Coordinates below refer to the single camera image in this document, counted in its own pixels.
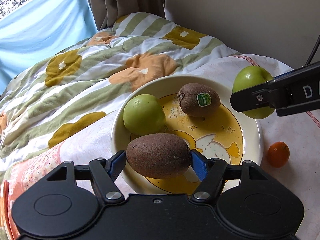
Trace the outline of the small mandarin orange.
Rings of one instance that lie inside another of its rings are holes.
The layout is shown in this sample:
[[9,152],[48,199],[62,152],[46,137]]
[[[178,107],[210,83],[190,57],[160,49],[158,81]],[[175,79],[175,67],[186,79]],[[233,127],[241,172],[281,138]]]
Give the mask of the small mandarin orange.
[[275,142],[272,144],[267,151],[267,161],[268,163],[275,168],[283,167],[290,157],[290,149],[282,141]]

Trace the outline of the cream duck-print bowl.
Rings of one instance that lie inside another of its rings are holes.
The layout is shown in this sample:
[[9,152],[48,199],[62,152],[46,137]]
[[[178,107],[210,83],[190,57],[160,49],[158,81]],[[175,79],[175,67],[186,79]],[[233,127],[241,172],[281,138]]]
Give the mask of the cream duck-print bowl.
[[[189,117],[180,109],[177,93],[188,83],[202,83],[219,95],[220,108],[204,121],[201,118]],[[260,165],[263,158],[261,125],[258,120],[232,109],[229,102],[231,93],[230,87],[196,75],[162,77],[143,85],[127,98],[114,120],[111,135],[112,154],[126,150],[128,143],[138,137],[124,126],[123,111],[126,104],[140,94],[152,94],[159,99],[166,115],[166,123],[159,132],[181,137],[191,149],[195,148],[208,159],[220,158],[232,165],[241,165],[244,160],[252,160]],[[142,194],[190,195],[200,184],[191,167],[176,178],[161,180],[141,176],[127,162],[121,176],[133,191]]]

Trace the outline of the light blue window sheet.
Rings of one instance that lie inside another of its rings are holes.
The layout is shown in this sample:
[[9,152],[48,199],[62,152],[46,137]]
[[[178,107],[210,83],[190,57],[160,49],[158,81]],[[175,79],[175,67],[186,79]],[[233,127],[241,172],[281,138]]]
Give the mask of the light blue window sheet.
[[1,20],[1,91],[25,69],[97,32],[87,0],[31,0]]

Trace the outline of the green apple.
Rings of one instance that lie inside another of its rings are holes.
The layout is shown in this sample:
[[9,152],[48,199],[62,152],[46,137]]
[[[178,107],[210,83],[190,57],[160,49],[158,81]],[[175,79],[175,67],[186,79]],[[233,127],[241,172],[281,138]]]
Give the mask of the green apple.
[[155,96],[142,94],[125,105],[123,122],[131,133],[143,136],[159,132],[165,124],[165,114]]
[[236,76],[230,98],[232,108],[252,119],[264,119],[274,112],[264,101],[263,83],[271,81],[273,76],[259,66],[248,66]]

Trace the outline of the floral striped quilt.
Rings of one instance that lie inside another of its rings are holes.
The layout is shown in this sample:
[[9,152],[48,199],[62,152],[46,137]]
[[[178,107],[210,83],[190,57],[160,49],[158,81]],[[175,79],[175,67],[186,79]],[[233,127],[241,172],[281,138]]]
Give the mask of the floral striped quilt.
[[116,111],[144,84],[236,51],[218,38],[146,12],[23,71],[1,99],[1,170]]

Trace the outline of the brown kiwi with sticker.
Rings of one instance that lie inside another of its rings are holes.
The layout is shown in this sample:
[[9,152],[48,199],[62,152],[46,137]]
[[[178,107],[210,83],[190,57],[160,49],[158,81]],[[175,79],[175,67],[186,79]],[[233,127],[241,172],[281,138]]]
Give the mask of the brown kiwi with sticker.
[[221,105],[217,92],[201,83],[183,85],[177,94],[177,98],[181,110],[193,117],[206,117]]

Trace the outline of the white pink-bordered cloth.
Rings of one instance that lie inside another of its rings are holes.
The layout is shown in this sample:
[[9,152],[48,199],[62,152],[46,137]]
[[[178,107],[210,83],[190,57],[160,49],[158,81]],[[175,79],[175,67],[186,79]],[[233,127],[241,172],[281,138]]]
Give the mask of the white pink-bordered cloth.
[[[1,239],[15,239],[8,208],[23,189],[62,160],[86,164],[111,154],[116,114],[131,94],[128,82],[78,80],[49,91],[39,82],[30,92],[1,101]],[[285,142],[290,158],[281,168],[262,168],[296,194],[305,216],[297,235],[319,239],[319,111],[260,121],[264,147]]]

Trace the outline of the plain brown kiwi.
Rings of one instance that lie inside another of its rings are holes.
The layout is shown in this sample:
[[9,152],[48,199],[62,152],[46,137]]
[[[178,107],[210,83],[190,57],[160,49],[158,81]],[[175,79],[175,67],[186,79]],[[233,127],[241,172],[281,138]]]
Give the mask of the plain brown kiwi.
[[137,173],[154,179],[175,178],[183,174],[191,163],[187,143],[170,133],[134,139],[127,146],[126,158]]

